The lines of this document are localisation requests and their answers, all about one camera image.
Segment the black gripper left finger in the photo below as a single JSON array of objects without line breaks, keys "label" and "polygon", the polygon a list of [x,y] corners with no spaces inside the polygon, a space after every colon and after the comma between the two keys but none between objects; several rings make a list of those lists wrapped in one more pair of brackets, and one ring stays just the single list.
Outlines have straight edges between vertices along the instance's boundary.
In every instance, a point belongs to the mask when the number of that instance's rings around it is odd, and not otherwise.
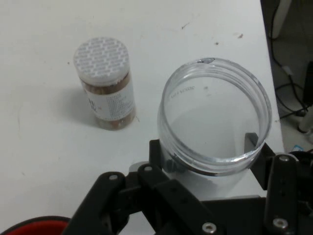
[{"label": "black gripper left finger", "polygon": [[106,172],[95,181],[66,235],[117,235],[131,214],[142,212],[157,235],[220,235],[213,213],[161,169],[159,140],[149,142],[149,161],[124,176]]}]

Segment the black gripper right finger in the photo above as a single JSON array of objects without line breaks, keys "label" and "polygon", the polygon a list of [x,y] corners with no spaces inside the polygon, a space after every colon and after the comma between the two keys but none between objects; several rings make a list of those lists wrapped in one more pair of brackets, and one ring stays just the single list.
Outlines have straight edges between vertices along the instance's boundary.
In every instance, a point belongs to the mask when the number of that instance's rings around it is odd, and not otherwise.
[{"label": "black gripper right finger", "polygon": [[251,171],[266,190],[263,219],[252,216],[246,235],[313,233],[313,153],[274,153],[264,144]]}]

